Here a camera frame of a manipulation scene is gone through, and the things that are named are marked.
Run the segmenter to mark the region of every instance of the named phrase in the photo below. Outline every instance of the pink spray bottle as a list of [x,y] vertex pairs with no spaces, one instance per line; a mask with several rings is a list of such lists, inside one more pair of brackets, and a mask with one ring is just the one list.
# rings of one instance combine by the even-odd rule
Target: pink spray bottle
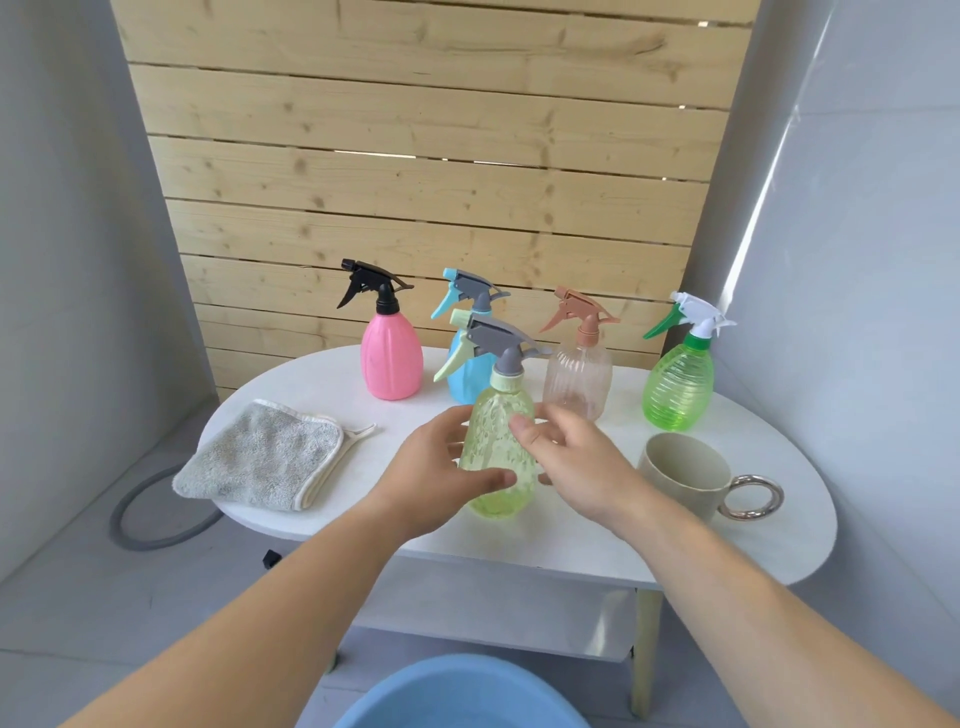
[[403,400],[415,395],[423,379],[423,349],[417,333],[400,313],[397,290],[413,288],[390,271],[370,263],[344,258],[350,288],[340,308],[363,291],[376,291],[376,314],[367,324],[360,344],[360,365],[367,389],[380,400]]

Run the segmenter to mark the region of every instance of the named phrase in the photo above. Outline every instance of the light green spray bottle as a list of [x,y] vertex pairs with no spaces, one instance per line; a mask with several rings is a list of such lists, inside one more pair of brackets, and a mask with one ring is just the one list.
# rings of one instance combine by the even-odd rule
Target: light green spray bottle
[[506,468],[516,473],[516,484],[510,488],[470,502],[481,516],[508,518],[533,499],[537,485],[537,463],[509,428],[510,418],[516,414],[534,416],[534,402],[523,389],[523,360],[550,351],[538,349],[537,342],[523,331],[493,316],[457,309],[450,314],[450,323],[460,331],[450,358],[434,381],[451,375],[474,356],[492,353],[497,357],[490,386],[473,405],[460,467],[465,471]]
[[679,324],[693,324],[684,342],[667,352],[647,377],[643,414],[652,425],[680,432],[693,427],[713,394],[710,339],[722,327],[736,326],[719,309],[688,293],[671,293],[670,315],[644,335],[650,339]]

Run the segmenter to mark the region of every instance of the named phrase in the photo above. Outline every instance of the wooden slat wall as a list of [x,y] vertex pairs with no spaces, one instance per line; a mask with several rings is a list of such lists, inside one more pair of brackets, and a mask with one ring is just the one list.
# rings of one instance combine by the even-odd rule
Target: wooden slat wall
[[531,333],[555,286],[596,296],[652,366],[757,4],[113,0],[220,396],[360,341],[343,257],[415,284],[425,346],[460,267]]

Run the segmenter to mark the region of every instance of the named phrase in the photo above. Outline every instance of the beige mug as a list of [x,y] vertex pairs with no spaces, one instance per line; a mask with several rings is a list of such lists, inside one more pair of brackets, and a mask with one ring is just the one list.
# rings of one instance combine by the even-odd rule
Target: beige mug
[[[734,521],[758,521],[783,505],[783,489],[762,475],[733,477],[723,455],[706,443],[678,432],[654,435],[643,448],[640,474],[661,493],[709,521],[719,511]],[[755,510],[736,511],[725,502],[727,495],[745,485],[759,485],[770,491],[770,500]]]

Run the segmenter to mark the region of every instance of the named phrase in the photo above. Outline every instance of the folded towel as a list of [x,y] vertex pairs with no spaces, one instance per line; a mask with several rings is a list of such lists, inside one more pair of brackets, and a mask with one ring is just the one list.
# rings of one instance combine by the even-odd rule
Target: folded towel
[[375,430],[346,430],[323,415],[254,400],[190,458],[174,478],[174,490],[184,497],[301,511],[343,454]]

